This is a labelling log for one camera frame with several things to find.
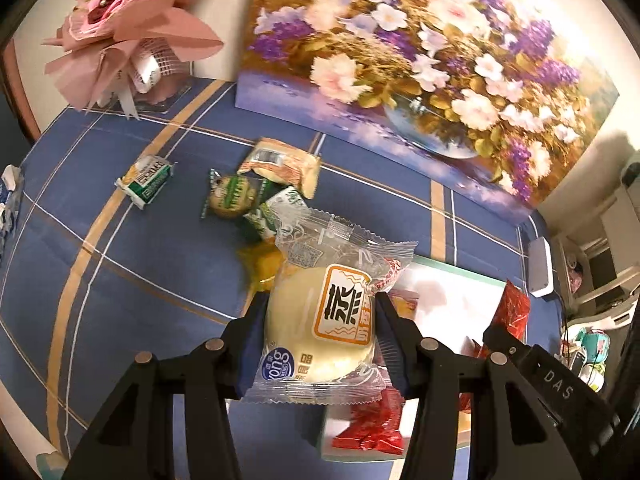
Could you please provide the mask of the long red biscuit packet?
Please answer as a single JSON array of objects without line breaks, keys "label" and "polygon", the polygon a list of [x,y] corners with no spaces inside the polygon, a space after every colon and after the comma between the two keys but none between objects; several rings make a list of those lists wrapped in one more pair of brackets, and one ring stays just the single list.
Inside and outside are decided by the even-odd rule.
[{"label": "long red biscuit packet", "polygon": [[510,281],[507,281],[491,324],[506,326],[506,330],[512,336],[524,342],[529,313],[529,296]]}]

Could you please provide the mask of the red crinkled candy packet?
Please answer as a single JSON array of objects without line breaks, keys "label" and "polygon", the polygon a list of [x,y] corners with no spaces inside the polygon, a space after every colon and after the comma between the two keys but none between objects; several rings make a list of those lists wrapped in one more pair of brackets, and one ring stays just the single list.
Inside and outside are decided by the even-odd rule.
[{"label": "red crinkled candy packet", "polygon": [[349,426],[332,439],[332,446],[401,456],[405,451],[399,430],[404,404],[400,392],[387,387],[380,400],[352,405]]}]

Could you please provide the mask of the white bun clear packet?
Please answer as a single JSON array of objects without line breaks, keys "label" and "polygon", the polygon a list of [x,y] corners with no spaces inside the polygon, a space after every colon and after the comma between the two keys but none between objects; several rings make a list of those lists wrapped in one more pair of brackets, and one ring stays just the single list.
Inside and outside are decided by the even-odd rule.
[{"label": "white bun clear packet", "polygon": [[412,263],[416,242],[392,242],[311,207],[273,208],[283,262],[266,307],[264,346],[246,400],[349,405],[376,401],[375,296]]}]

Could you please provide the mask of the yellow cake clear packet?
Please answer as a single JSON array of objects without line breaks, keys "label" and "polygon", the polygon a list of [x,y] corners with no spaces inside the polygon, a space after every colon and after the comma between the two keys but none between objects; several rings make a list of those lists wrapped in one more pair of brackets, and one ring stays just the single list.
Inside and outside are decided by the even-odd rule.
[{"label": "yellow cake clear packet", "polygon": [[250,288],[255,292],[270,292],[285,262],[285,256],[276,239],[261,240],[238,251],[240,261],[247,270]]}]

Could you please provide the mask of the small green white candy packet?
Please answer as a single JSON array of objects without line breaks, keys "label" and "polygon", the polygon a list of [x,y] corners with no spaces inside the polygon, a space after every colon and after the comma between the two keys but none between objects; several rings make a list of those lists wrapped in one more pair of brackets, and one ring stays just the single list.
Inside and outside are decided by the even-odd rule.
[{"label": "small green white candy packet", "polygon": [[115,186],[130,198],[134,206],[143,210],[152,203],[173,174],[174,165],[167,159],[144,155],[115,181]]}]

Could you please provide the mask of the small green cookie packet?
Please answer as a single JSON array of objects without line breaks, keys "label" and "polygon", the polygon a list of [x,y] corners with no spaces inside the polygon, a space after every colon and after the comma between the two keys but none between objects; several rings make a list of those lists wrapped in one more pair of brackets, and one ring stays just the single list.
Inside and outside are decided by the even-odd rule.
[{"label": "small green cookie packet", "polygon": [[234,219],[246,214],[259,204],[265,191],[265,180],[247,177],[245,174],[221,174],[214,168],[208,173],[209,191],[201,218],[210,214],[219,218]]}]

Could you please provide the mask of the green white biscuit packet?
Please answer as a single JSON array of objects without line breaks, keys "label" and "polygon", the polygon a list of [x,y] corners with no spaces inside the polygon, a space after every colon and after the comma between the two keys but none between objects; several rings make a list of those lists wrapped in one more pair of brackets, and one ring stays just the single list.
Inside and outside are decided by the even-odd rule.
[{"label": "green white biscuit packet", "polygon": [[277,192],[258,206],[247,211],[243,219],[262,240],[272,240],[277,235],[279,225],[278,212],[282,208],[302,208],[307,204],[296,188],[289,186]]}]

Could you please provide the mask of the beige cracker packet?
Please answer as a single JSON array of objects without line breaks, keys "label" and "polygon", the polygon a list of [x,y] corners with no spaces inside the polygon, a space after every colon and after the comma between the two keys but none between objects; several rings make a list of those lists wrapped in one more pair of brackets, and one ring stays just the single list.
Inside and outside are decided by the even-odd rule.
[{"label": "beige cracker packet", "polygon": [[312,200],[320,169],[319,156],[276,139],[261,138],[236,172],[252,172],[274,183],[294,186],[303,198]]}]

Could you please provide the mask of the dark red snack box packet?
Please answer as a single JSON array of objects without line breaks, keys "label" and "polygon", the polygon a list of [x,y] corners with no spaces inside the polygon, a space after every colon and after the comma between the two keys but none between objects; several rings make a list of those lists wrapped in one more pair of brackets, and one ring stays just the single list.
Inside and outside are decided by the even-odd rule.
[{"label": "dark red snack box packet", "polygon": [[[490,355],[490,350],[484,344],[479,344],[474,339],[466,337],[461,349],[461,354],[462,356],[469,356],[474,359],[485,359]],[[470,414],[471,406],[472,394],[461,393],[459,398],[459,411]]]}]

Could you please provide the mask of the pink bread packet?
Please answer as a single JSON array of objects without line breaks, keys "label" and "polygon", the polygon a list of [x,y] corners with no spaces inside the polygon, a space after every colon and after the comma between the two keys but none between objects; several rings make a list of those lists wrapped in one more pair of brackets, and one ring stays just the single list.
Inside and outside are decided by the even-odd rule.
[{"label": "pink bread packet", "polygon": [[414,320],[419,307],[420,295],[417,292],[402,288],[393,288],[388,292],[390,301],[399,316]]}]

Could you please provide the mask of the colourful clutter pile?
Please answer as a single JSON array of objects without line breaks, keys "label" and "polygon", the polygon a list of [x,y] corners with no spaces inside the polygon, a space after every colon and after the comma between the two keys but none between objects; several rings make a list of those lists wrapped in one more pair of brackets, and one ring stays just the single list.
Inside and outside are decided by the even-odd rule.
[{"label": "colourful clutter pile", "polygon": [[600,328],[592,328],[587,326],[570,326],[562,335],[560,353],[556,358],[564,364],[572,373],[574,373],[582,382],[596,393],[603,391],[605,386],[605,375],[608,369],[608,358],[601,364],[588,364],[586,362],[586,352],[576,341],[578,333],[583,328],[591,328],[592,330],[600,330]]}]

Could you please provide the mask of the teal round pouch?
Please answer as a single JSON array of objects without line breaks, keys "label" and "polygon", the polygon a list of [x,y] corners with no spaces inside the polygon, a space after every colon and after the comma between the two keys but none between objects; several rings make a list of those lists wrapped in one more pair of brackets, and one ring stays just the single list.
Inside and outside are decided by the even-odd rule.
[{"label": "teal round pouch", "polygon": [[583,328],[577,335],[576,341],[586,352],[588,364],[601,364],[608,358],[611,338],[603,330]]}]

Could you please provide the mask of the white shelf rack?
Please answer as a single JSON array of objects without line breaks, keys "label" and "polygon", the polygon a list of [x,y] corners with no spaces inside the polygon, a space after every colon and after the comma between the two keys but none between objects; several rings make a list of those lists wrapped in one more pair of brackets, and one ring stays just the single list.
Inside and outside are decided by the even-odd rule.
[{"label": "white shelf rack", "polygon": [[614,192],[552,238],[564,313],[570,322],[632,318],[639,299],[639,155]]}]

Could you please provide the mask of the floral oil painting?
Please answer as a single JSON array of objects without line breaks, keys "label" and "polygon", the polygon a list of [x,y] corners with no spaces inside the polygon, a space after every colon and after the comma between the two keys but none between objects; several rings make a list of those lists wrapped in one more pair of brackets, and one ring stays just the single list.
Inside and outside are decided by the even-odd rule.
[{"label": "floral oil painting", "polygon": [[617,98],[534,0],[253,0],[236,87],[244,110],[367,148],[514,223]]}]

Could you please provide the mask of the pink flower bouquet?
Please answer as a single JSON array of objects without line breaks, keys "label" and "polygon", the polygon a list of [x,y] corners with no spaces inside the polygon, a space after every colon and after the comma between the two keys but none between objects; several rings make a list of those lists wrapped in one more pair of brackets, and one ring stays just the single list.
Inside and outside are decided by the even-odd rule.
[{"label": "pink flower bouquet", "polygon": [[48,39],[64,53],[44,71],[76,110],[111,102],[128,117],[164,108],[190,84],[192,65],[222,49],[194,0],[76,0]]}]

